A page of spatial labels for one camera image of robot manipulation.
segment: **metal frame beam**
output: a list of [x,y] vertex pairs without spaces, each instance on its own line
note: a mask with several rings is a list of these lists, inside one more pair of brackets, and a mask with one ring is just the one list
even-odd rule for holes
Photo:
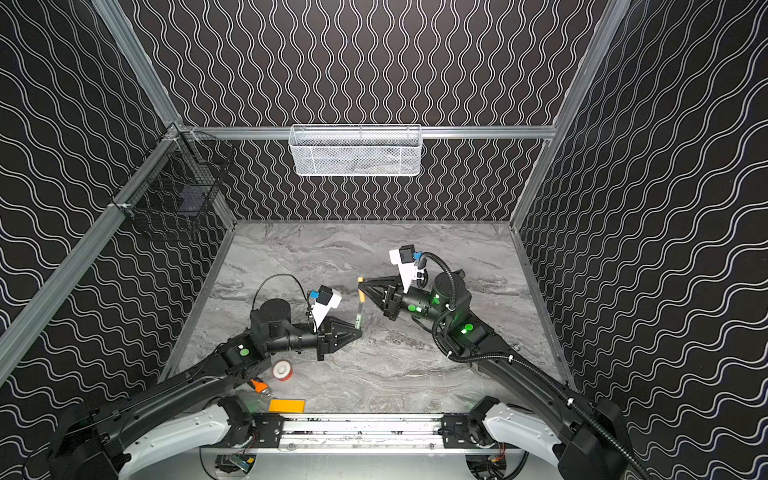
[[[221,140],[288,140],[290,127],[182,127],[184,131],[213,135]],[[422,127],[422,137],[427,140],[483,139],[483,138],[545,138],[555,136],[555,128],[542,127]]]
[[[176,129],[172,128],[160,140],[144,163],[115,196],[116,204],[123,204],[131,199],[133,192],[151,173],[163,154],[175,144],[176,135]],[[0,384],[11,375],[123,221],[125,221],[123,212],[113,204],[108,205],[43,283],[40,290],[29,300],[27,306],[16,316],[10,327],[0,336]]]
[[96,12],[101,16],[104,24],[114,37],[120,52],[136,74],[139,85],[152,102],[157,116],[165,123],[181,124],[181,115],[171,101],[168,91],[157,76],[157,71],[152,66],[144,47],[136,36],[131,21],[123,12],[118,0],[93,0]]
[[168,357],[168,361],[166,362],[165,367],[163,367],[163,372],[160,374],[160,378],[157,379],[158,382],[163,382],[168,377],[173,376],[176,372],[176,368],[179,366],[179,362],[181,361],[181,356],[184,354],[184,350],[187,348],[187,344],[192,337],[192,332],[197,326],[197,321],[200,319],[200,315],[203,313],[203,308],[205,307],[205,303],[208,301],[208,296],[214,289],[214,284],[216,283],[216,279],[219,276],[221,267],[224,265],[224,260],[227,258],[227,253],[232,246],[232,240],[234,237],[235,231],[233,229],[229,229],[227,233],[224,234],[224,239],[221,242],[221,246],[219,246],[219,251],[216,254],[216,258],[210,265],[210,270],[205,277],[205,282],[203,282],[203,288],[200,289],[200,293],[197,294],[197,298],[192,305],[192,310],[190,310],[190,314],[187,316],[187,321],[181,328],[181,334],[179,335],[179,338],[176,339],[174,348],[170,352],[170,356]]
[[557,334],[554,332],[554,324],[552,318],[547,311],[547,303],[544,301],[544,297],[541,295],[541,290],[538,288],[538,280],[533,273],[533,267],[531,262],[528,261],[528,254],[525,252],[522,238],[520,233],[515,227],[510,226],[510,232],[512,234],[512,243],[515,245],[515,250],[518,253],[518,259],[520,259],[520,266],[523,269],[525,275],[525,281],[528,283],[528,289],[531,291],[531,297],[533,303],[536,305],[536,311],[538,312],[538,318],[541,321],[541,326],[544,327],[544,335],[547,337],[547,343],[552,350],[552,356],[554,357],[554,364],[558,367],[558,372],[563,381],[568,384],[569,387],[574,386],[574,377],[568,365],[565,363],[565,357],[563,356],[563,347],[560,345]]
[[568,135],[568,131],[571,129],[571,125],[581,107],[581,102],[584,101],[584,98],[587,96],[587,92],[592,85],[594,76],[597,74],[598,68],[603,63],[608,48],[611,46],[611,42],[614,39],[614,35],[616,35],[616,31],[618,30],[621,21],[624,20],[624,16],[627,14],[630,3],[631,0],[611,0],[605,5],[605,10],[601,16],[600,23],[595,28],[594,35],[592,35],[587,51],[584,53],[584,60],[574,76],[574,80],[566,94],[565,101],[558,113],[555,122],[557,132],[551,141],[542,148],[533,171],[531,172],[530,177],[528,177],[528,182],[525,185],[523,194],[520,196],[520,200],[515,206],[515,211],[512,213],[510,221],[515,227],[519,228],[522,225],[525,215],[528,214],[528,209],[530,209],[531,204],[533,204],[538,189],[541,187],[541,184],[544,183],[544,178],[554,161],[554,156],[563,144],[565,136]]

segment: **black wall with white wavy lines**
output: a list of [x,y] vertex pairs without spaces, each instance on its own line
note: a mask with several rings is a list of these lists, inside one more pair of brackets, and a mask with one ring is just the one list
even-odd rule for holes
[[768,475],[768,3],[636,0],[521,236],[658,478]]
[[184,122],[554,123],[605,0],[121,0]]
[[[164,127],[88,0],[0,2],[0,332],[82,238]],[[223,238],[152,244],[124,223],[0,386],[0,478],[73,402],[154,384]],[[45,478],[43,449],[23,478]]]
[[243,141],[222,191],[239,219],[506,221],[541,144],[425,141],[416,177],[301,177],[287,142]]
[[0,333],[164,127],[90,2],[0,2]]

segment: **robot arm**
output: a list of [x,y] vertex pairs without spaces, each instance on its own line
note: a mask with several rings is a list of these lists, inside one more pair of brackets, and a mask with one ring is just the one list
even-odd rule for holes
[[[51,477],[117,480],[196,446],[245,443],[252,435],[253,418],[237,397],[225,396],[232,388],[269,369],[275,352],[314,348],[322,360],[362,335],[333,316],[324,316],[318,329],[290,320],[288,302],[267,300],[251,312],[249,329],[178,375],[96,409],[79,403],[65,410],[48,450]],[[197,414],[175,419],[214,397],[223,398]]]
[[[480,372],[513,392],[534,413],[516,414],[495,399],[481,402],[473,409],[476,423],[484,427],[476,432],[476,438],[489,434],[499,442],[529,447],[531,454],[557,465],[564,480],[615,480],[627,465],[643,478],[650,478],[631,454],[621,409],[607,399],[595,405],[514,351],[470,310],[472,295],[466,289],[463,271],[452,272],[439,257],[415,252],[413,245],[393,250],[390,257],[401,275],[363,281],[360,290],[391,320],[400,313],[417,323],[431,320],[432,338],[443,355],[454,362],[476,363]],[[444,270],[430,290],[421,288],[426,284],[426,258]],[[414,278],[418,288],[406,289],[404,283]]]

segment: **aluminum frame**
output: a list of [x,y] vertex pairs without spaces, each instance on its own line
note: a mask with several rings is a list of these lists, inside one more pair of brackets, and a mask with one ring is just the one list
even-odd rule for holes
[[[175,145],[177,134],[175,127],[169,129],[144,163],[114,197],[114,204],[122,204],[130,200],[133,192],[150,175],[168,148]],[[125,221],[122,210],[114,204],[106,206],[91,228],[74,245],[51,276],[43,282],[40,290],[29,300],[27,306],[0,337],[0,384],[11,375],[53,315],[91,268],[107,242]]]
[[[606,6],[600,23],[595,29],[595,33],[590,41],[584,59],[574,77],[574,81],[566,94],[561,110],[556,119],[555,125],[547,126],[426,126],[422,127],[423,137],[426,139],[509,139],[509,138],[541,138],[549,140],[541,149],[541,153],[536,161],[531,176],[525,185],[525,190],[518,201],[510,222],[512,238],[515,242],[515,248],[518,251],[521,264],[525,271],[526,280],[534,297],[540,320],[545,327],[548,341],[555,354],[558,370],[564,374],[571,384],[573,379],[567,368],[565,373],[562,371],[564,363],[562,362],[562,351],[557,337],[554,336],[554,328],[551,319],[547,313],[544,299],[538,289],[535,276],[527,255],[522,246],[522,241],[518,233],[525,215],[535,198],[538,189],[544,181],[545,175],[551,166],[554,156],[562,145],[568,130],[570,129],[581,102],[584,100],[594,76],[602,63],[604,56],[613,40],[613,37],[623,20],[630,0],[611,0]],[[93,0],[96,11],[101,16],[105,25],[114,37],[118,48],[127,59],[129,65],[136,74],[137,80],[144,89],[147,97],[152,103],[158,117],[166,124],[172,126],[181,125],[182,118],[179,111],[175,108],[170,99],[167,89],[163,86],[156,69],[151,60],[144,51],[133,29],[130,19],[125,15],[118,0]],[[187,127],[181,126],[180,131],[201,131],[212,134],[222,140],[287,140],[290,127]],[[162,157],[165,150],[173,143],[173,140],[164,138],[150,154],[144,165],[129,180],[121,192],[116,196],[116,203],[125,201],[133,193],[136,186],[149,173],[149,170]],[[232,210],[220,193],[214,199],[214,209],[223,221],[225,227],[229,230],[225,241],[233,235],[232,227],[236,223]],[[19,313],[15,321],[0,337],[0,382],[4,382],[8,375],[13,371],[21,360],[27,349],[37,339],[40,332],[48,325],[51,317],[55,314],[64,299],[77,285],[82,275],[91,267],[91,264],[109,241],[109,238],[117,231],[122,223],[124,216],[115,206],[108,206],[99,218],[94,222],[91,228],[86,232],[83,238],[75,245],[65,260],[56,269],[55,272],[45,281],[41,289],[30,300],[30,303]],[[222,245],[214,265],[219,261],[223,262],[228,247]],[[187,325],[182,330],[182,334],[177,340],[171,358],[164,368],[165,376],[177,365],[181,352],[183,352],[188,341],[188,336],[194,329],[197,318],[202,311],[210,288],[216,278],[214,265],[204,283],[204,289],[198,295],[192,312],[187,318]]]
[[168,90],[160,81],[157,70],[154,69],[144,47],[141,46],[133,25],[125,15],[120,2],[118,0],[93,0],[93,6],[112,34],[120,52],[128,60],[128,64],[136,74],[136,79],[147,94],[157,116],[165,123],[166,127],[170,127],[172,124],[181,124],[181,114],[170,99]]
[[563,354],[563,347],[560,345],[557,334],[554,332],[554,324],[552,318],[549,316],[547,310],[547,303],[544,301],[544,297],[541,295],[541,290],[538,287],[538,280],[533,273],[533,266],[528,260],[528,254],[523,246],[522,238],[517,228],[510,225],[509,231],[512,234],[512,243],[515,245],[515,250],[520,260],[520,266],[523,269],[525,275],[525,282],[528,284],[528,289],[531,291],[531,297],[533,303],[536,305],[536,311],[538,312],[538,319],[541,321],[541,326],[544,327],[544,335],[547,337],[547,343],[552,350],[552,356],[554,357],[554,365],[558,367],[558,373],[562,377],[563,381],[568,384],[569,387],[574,386],[574,377],[568,365],[565,363],[565,357]]
[[[183,131],[201,132],[221,140],[288,140],[291,127],[182,127]],[[521,126],[488,127],[471,126],[422,126],[422,138],[426,140],[492,139],[492,138],[544,138],[555,136],[555,127]]]
[[205,308],[205,303],[208,301],[208,296],[214,289],[216,279],[219,276],[219,271],[224,265],[224,260],[227,258],[227,253],[230,251],[234,237],[235,230],[231,228],[224,234],[224,239],[221,241],[219,251],[216,253],[216,258],[210,265],[210,271],[203,282],[203,288],[201,288],[200,293],[197,294],[197,298],[192,305],[192,310],[190,310],[190,313],[187,316],[187,321],[184,322],[179,338],[176,339],[174,348],[170,351],[168,361],[165,363],[165,367],[163,367],[163,371],[157,379],[158,383],[175,374],[179,362],[181,361],[181,356],[184,354],[184,350],[187,348],[187,344],[192,337],[192,332],[197,326],[197,321],[200,319],[200,315],[203,314],[203,309]]
[[594,30],[594,35],[592,35],[587,51],[584,53],[584,59],[576,71],[574,80],[568,89],[568,93],[565,95],[563,105],[558,112],[558,116],[555,118],[554,124],[557,131],[551,141],[541,149],[533,171],[528,177],[528,182],[525,184],[525,189],[520,196],[520,200],[515,205],[515,211],[512,212],[510,222],[515,227],[520,228],[522,225],[525,215],[528,214],[528,210],[531,208],[531,204],[533,204],[536,193],[538,193],[539,188],[544,183],[544,178],[554,161],[554,156],[560,150],[560,146],[563,144],[568,131],[571,129],[571,125],[576,119],[581,102],[584,101],[590,86],[592,86],[592,81],[598,72],[598,68],[603,63],[603,59],[608,52],[608,48],[611,46],[619,25],[627,14],[630,3],[631,0],[610,0],[605,5],[600,23]]
[[[254,447],[246,452],[316,454],[492,455],[498,448],[447,449],[442,435],[442,413],[283,413],[283,431],[276,448]],[[203,447],[217,454],[242,449]]]

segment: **gray marble tabletop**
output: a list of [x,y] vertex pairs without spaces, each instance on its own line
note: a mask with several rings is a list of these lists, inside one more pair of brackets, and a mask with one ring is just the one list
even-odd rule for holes
[[[559,379],[511,235],[501,223],[242,223],[179,367],[192,366],[248,327],[256,288],[274,273],[292,273],[307,290],[327,285],[340,291],[341,305],[331,314],[354,323],[357,277],[396,275],[389,250],[407,243],[464,269],[472,311]],[[428,268],[438,272],[432,263]],[[294,321],[304,320],[293,280],[272,279],[257,306],[274,297],[291,303]],[[314,351],[275,355],[274,361],[292,363],[293,376],[279,382],[265,372],[263,378],[276,397],[305,399],[307,412],[465,412],[486,395],[517,402],[494,380],[440,355],[430,335],[405,315],[393,322],[366,302],[362,330],[362,339],[324,362],[315,360]]]

